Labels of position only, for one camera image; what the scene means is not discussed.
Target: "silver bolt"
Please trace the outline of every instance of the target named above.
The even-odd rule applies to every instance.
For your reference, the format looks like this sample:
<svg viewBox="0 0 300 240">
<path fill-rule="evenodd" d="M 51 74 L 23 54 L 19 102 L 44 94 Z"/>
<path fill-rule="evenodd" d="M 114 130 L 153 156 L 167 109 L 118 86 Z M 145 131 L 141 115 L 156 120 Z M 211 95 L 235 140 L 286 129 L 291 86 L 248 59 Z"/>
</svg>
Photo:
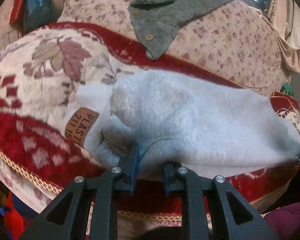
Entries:
<svg viewBox="0 0 300 240">
<path fill-rule="evenodd" d="M 225 182 L 225 180 L 226 179 L 220 175 L 216 176 L 216 182 L 223 183 L 223 182 Z"/>
<path fill-rule="evenodd" d="M 83 182 L 83 177 L 82 176 L 75 177 L 74 178 L 74 182 L 75 183 L 81 183 L 81 182 Z"/>
<path fill-rule="evenodd" d="M 113 167 L 111 169 L 112 173 L 120 173 L 121 172 L 121 169 L 119 167 Z"/>
<path fill-rule="evenodd" d="M 180 167 L 180 168 L 178 169 L 178 172 L 181 173 L 181 174 L 186 174 L 186 173 L 188 172 L 188 169 L 185 168 L 185 167 Z"/>
</svg>

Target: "beige button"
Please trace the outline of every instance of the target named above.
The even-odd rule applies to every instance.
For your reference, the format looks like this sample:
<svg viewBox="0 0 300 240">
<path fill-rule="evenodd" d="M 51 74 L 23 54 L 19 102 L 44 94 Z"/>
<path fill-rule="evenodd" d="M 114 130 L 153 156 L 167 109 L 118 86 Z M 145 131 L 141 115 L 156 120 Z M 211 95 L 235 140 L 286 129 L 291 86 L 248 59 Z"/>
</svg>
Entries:
<svg viewBox="0 0 300 240">
<path fill-rule="evenodd" d="M 146 35 L 146 39 L 147 39 L 148 41 L 152 40 L 152 39 L 153 39 L 153 35 L 152 35 L 152 34 L 147 34 L 147 35 Z"/>
</svg>

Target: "brown leather label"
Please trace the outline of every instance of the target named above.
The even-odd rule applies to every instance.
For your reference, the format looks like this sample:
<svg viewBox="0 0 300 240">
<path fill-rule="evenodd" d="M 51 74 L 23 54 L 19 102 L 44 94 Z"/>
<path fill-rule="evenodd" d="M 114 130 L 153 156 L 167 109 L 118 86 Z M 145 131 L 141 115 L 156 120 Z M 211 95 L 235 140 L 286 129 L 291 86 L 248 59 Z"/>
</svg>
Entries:
<svg viewBox="0 0 300 240">
<path fill-rule="evenodd" d="M 91 109 L 80 107 L 67 123 L 65 137 L 83 148 L 84 139 L 99 115 Z"/>
</svg>

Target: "purple fabric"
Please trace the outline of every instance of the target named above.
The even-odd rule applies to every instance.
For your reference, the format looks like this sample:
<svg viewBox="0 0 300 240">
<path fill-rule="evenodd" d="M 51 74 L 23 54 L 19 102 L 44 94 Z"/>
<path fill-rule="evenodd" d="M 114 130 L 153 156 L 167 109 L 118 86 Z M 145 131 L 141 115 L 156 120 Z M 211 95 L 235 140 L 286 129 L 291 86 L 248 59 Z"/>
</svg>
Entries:
<svg viewBox="0 0 300 240">
<path fill-rule="evenodd" d="M 282 240 L 288 239 L 300 225 L 300 202 L 270 212 L 265 220 Z"/>
</svg>

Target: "green object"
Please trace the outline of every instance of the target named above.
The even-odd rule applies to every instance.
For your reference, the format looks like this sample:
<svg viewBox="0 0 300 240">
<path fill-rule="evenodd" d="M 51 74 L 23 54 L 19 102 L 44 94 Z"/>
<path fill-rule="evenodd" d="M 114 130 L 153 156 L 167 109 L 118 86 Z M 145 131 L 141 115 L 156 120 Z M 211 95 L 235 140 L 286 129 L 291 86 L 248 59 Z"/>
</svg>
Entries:
<svg viewBox="0 0 300 240">
<path fill-rule="evenodd" d="M 138 40 L 146 47 L 147 57 L 154 60 L 168 50 L 179 29 L 188 21 L 231 1 L 133 0 L 128 9 Z"/>
<path fill-rule="evenodd" d="M 289 83 L 285 83 L 281 87 L 280 92 L 284 93 L 284 94 L 288 94 L 289 96 L 293 97 L 293 92 L 292 92 L 292 89 L 291 89 L 291 86 L 289 85 Z"/>
</svg>

